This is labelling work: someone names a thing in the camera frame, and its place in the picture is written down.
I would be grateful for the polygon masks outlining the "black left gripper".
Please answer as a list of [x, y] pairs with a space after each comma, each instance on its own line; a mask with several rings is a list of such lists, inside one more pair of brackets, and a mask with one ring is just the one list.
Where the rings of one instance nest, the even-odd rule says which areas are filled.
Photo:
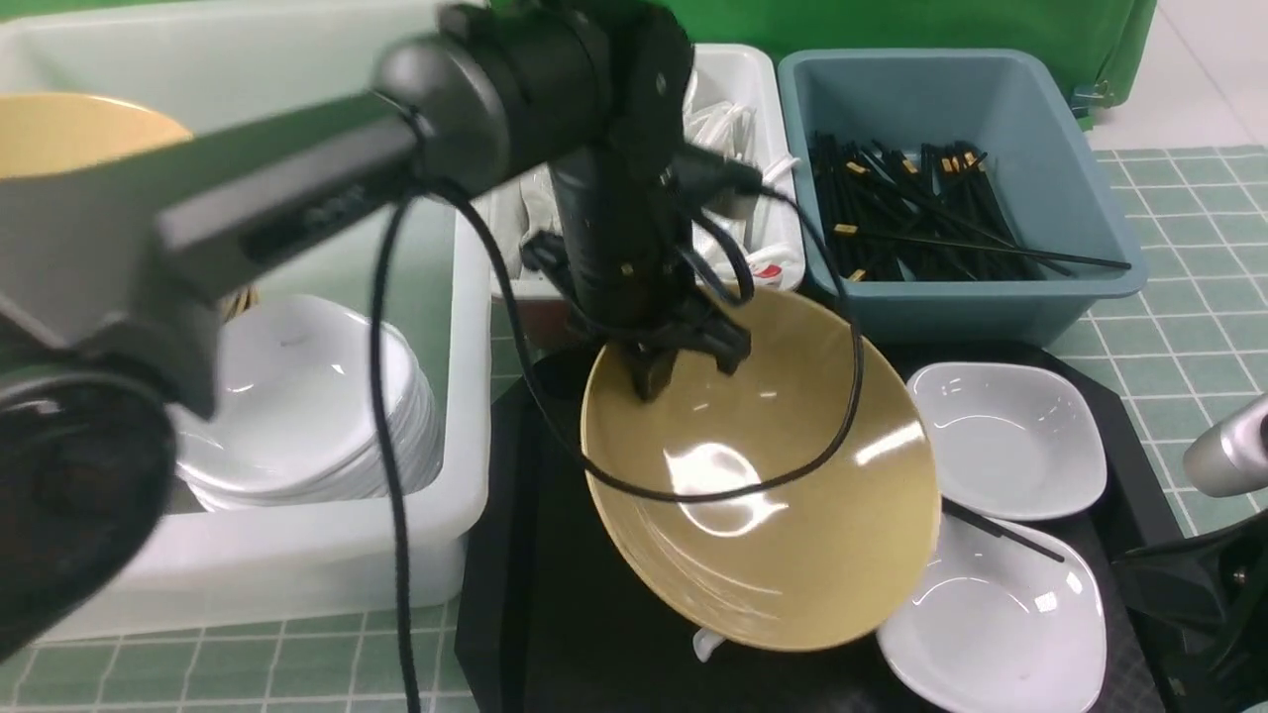
[[753, 280], [739, 280], [725, 297], [697, 288], [706, 269], [694, 252], [692, 226], [715, 202], [751, 197], [754, 170], [706, 148], [675, 150], [650, 175], [637, 175], [628, 159], [606, 148], [582, 148], [548, 165], [560, 235], [530, 239], [522, 256], [544, 271], [585, 329], [621, 345], [637, 396], [661, 397], [672, 379], [678, 351], [714, 356], [730, 377], [751, 355], [748, 329], [724, 306], [742, 306]]

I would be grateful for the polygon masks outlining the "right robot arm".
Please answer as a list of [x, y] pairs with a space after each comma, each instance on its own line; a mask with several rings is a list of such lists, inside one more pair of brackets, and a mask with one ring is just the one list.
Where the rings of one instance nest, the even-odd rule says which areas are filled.
[[1173, 712], [1267, 699], [1267, 514], [1115, 559], [1123, 605], [1179, 636], [1155, 656]]

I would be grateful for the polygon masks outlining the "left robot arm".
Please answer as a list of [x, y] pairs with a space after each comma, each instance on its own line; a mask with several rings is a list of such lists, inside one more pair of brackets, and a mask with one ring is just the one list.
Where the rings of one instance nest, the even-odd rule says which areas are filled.
[[60, 624], [150, 540], [175, 478], [167, 403], [202, 417], [226, 297], [394, 206], [436, 197], [500, 258], [472, 202], [548, 165], [566, 231], [525, 252], [654, 400], [678, 351], [732, 374], [747, 329], [694, 225], [753, 167], [689, 145], [694, 44], [649, 1], [454, 4], [372, 90], [91, 167], [3, 181], [3, 656]]

